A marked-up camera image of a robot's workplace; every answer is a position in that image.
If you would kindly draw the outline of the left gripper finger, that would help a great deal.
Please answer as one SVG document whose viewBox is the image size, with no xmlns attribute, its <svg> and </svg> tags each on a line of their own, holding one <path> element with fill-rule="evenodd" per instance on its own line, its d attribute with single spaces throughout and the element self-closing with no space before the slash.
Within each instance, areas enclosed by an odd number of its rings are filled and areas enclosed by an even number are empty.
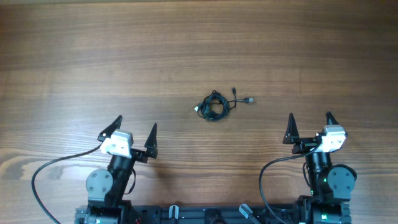
<svg viewBox="0 0 398 224">
<path fill-rule="evenodd" d="M 121 127 L 123 116 L 119 115 L 108 127 L 99 133 L 97 140 L 103 142 L 106 138 L 110 138 L 116 129 Z"/>
<path fill-rule="evenodd" d="M 147 138 L 146 143 L 144 144 L 146 148 L 146 153 L 148 157 L 153 159 L 157 158 L 158 155 L 158 147 L 157 147 L 157 123 L 155 123 L 151 129 L 151 132 Z"/>
</svg>

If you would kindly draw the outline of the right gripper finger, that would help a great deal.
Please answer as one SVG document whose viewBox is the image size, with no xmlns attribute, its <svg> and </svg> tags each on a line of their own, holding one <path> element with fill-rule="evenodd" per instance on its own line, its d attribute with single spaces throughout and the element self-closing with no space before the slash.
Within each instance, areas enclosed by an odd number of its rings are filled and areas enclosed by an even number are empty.
<svg viewBox="0 0 398 224">
<path fill-rule="evenodd" d="M 296 144 L 300 141 L 299 131 L 293 113 L 289 114 L 289 120 L 286 132 L 284 134 L 283 144 Z"/>
<path fill-rule="evenodd" d="M 326 124 L 327 125 L 339 125 L 335 117 L 332 115 L 331 111 L 328 111 L 326 114 Z"/>
</svg>

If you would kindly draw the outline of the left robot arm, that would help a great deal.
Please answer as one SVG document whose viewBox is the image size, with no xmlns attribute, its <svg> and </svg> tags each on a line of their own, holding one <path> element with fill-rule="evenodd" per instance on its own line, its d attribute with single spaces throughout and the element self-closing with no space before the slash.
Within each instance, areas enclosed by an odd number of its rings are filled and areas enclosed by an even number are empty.
<svg viewBox="0 0 398 224">
<path fill-rule="evenodd" d="M 123 197 L 132 192 L 128 189 L 130 176 L 136 176 L 134 164 L 147 163 L 158 155 L 157 124 L 154 124 L 144 144 L 145 150 L 134 149 L 132 133 L 121 129 L 123 117 L 118 116 L 98 135 L 99 149 L 111 155 L 106 169 L 94 170 L 86 179 L 88 206 L 77 210 L 75 223 L 122 224 L 141 223 L 140 215 L 133 209 L 132 202 Z"/>
</svg>

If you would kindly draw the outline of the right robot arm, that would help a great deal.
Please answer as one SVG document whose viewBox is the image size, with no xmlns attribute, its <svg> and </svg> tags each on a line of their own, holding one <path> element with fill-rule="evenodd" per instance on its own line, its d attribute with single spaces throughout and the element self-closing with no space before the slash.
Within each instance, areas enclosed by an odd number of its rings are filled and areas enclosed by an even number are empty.
<svg viewBox="0 0 398 224">
<path fill-rule="evenodd" d="M 292 223 L 351 223 L 348 202 L 357 173 L 344 164 L 334 165 L 331 153 L 340 150 L 348 133 L 330 112 L 326 125 L 312 138 L 301 138 L 293 114 L 289 120 L 284 144 L 292 144 L 292 154 L 304 156 L 310 196 L 300 196 L 292 208 Z"/>
</svg>

